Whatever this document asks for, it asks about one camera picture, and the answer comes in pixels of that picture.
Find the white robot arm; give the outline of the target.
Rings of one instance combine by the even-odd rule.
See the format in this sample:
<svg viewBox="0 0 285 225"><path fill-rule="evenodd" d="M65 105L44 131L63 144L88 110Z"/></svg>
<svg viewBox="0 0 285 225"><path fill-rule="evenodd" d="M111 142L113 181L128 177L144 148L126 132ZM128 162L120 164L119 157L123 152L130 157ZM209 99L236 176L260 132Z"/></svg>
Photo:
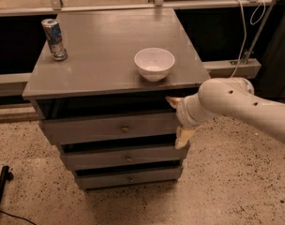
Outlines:
<svg viewBox="0 0 285 225"><path fill-rule="evenodd" d="M195 127L219 115L241 120L285 144L285 104L254 95L245 78L215 78L187 97L166 97L180 123L175 148L185 147Z"/></svg>

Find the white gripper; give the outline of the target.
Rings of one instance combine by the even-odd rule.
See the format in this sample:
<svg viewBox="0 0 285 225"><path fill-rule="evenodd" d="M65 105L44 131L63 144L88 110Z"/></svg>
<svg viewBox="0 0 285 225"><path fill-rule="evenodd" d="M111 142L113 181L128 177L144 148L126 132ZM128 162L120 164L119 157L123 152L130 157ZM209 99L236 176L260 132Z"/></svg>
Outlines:
<svg viewBox="0 0 285 225"><path fill-rule="evenodd" d="M197 95L187 97L166 97L167 102L176 109L176 115L183 127L176 130L175 148L182 149L195 133L193 127L208 120L208 113Z"/></svg>

